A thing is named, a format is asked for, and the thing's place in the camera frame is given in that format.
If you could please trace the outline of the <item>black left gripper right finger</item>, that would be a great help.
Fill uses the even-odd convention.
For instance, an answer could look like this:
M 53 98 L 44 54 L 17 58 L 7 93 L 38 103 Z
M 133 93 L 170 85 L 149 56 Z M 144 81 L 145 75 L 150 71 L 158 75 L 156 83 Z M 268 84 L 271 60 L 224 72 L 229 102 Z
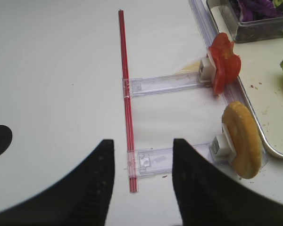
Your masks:
M 283 205 L 235 182 L 185 139 L 173 141 L 172 181 L 184 226 L 283 226 Z

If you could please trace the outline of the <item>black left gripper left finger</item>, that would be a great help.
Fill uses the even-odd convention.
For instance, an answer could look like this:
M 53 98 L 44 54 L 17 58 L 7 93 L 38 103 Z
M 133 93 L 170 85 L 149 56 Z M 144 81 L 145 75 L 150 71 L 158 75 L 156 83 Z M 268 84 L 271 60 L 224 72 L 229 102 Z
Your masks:
M 0 226 L 103 226 L 114 181 L 114 141 L 104 139 L 57 183 L 0 212 Z

